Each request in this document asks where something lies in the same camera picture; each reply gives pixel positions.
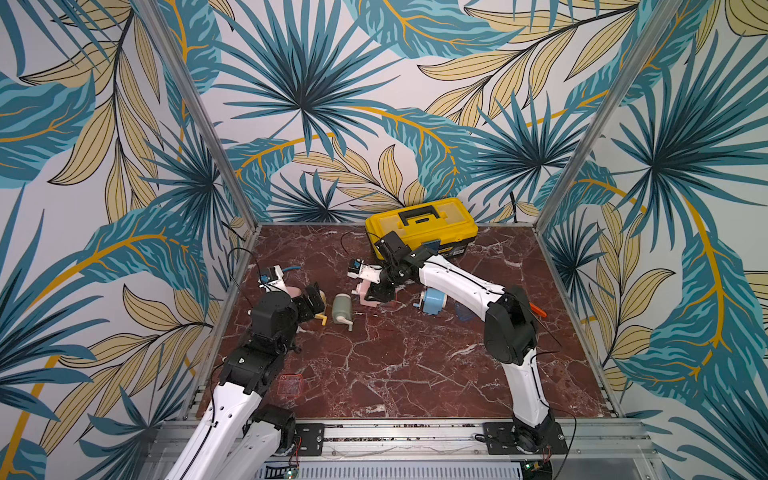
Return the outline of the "yellow pencil sharpener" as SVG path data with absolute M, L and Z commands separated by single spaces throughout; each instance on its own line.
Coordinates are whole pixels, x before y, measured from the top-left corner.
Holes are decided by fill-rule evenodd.
M 326 294 L 322 290 L 319 291 L 319 295 L 320 295 L 321 300 L 322 300 L 322 307 L 323 307 L 323 309 L 319 313 L 317 313 L 315 315 L 315 318 L 320 320 L 322 326 L 326 326 L 327 322 L 328 322 L 328 316 L 327 316 L 327 313 L 328 313 L 327 297 L 326 297 Z

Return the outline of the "pink pencil sharpener front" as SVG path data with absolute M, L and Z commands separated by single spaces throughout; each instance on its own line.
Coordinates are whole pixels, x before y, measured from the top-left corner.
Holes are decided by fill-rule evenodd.
M 287 286 L 285 291 L 292 297 L 300 297 L 304 294 L 303 290 L 299 287 Z

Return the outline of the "pink pencil sharpener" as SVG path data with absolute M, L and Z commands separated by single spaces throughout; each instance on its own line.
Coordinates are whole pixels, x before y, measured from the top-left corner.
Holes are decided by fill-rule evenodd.
M 285 291 L 292 297 L 300 297 L 304 294 L 303 290 L 299 287 L 287 286 Z
M 376 308 L 380 305 L 378 300 L 371 300 L 367 298 L 371 282 L 368 280 L 361 281 L 353 290 L 353 293 L 358 296 L 359 303 L 365 307 Z

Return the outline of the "green pencil sharpener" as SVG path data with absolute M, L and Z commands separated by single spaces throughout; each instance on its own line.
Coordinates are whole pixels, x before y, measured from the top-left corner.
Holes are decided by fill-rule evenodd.
M 334 324 L 344 325 L 348 331 L 353 330 L 353 304 L 349 294 L 339 293 L 334 297 L 331 319 Z

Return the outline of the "pink pencil sharpener back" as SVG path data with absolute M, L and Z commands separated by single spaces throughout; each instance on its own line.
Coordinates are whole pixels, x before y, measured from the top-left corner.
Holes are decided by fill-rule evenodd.
M 353 290 L 353 293 L 358 296 L 359 303 L 365 307 L 376 308 L 380 305 L 378 300 L 371 300 L 367 298 L 371 282 L 368 280 L 361 281 Z

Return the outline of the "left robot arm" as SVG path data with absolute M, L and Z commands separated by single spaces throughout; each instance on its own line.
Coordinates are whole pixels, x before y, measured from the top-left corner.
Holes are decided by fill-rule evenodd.
M 297 349 L 299 326 L 325 310 L 317 283 L 297 296 L 277 289 L 260 298 L 249 333 L 221 366 L 209 406 L 168 479 L 253 479 L 270 457 L 295 451 L 295 414 L 262 401 Z

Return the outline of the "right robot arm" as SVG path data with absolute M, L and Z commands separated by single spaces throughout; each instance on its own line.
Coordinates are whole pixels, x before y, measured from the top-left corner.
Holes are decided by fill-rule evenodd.
M 538 318 L 524 289 L 483 280 L 427 246 L 408 247 L 390 232 L 375 243 L 383 258 L 375 264 L 349 262 L 348 276 L 360 280 L 361 301 L 384 304 L 396 290 L 418 283 L 463 305 L 484 322 L 484 346 L 507 378 L 513 401 L 509 433 L 484 433 L 486 444 L 503 452 L 560 453 L 567 444 L 544 395 L 540 372 Z

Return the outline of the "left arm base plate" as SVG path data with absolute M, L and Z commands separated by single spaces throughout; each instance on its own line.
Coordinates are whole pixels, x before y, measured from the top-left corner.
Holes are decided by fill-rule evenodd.
M 286 430 L 282 451 L 285 455 L 319 457 L 323 453 L 326 425 L 324 423 L 299 423 Z

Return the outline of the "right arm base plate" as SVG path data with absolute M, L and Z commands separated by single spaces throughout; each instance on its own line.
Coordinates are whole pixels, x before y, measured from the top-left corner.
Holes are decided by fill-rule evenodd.
M 490 455 L 560 455 L 569 451 L 566 437 L 557 422 L 537 428 L 514 422 L 482 424 L 484 443 Z

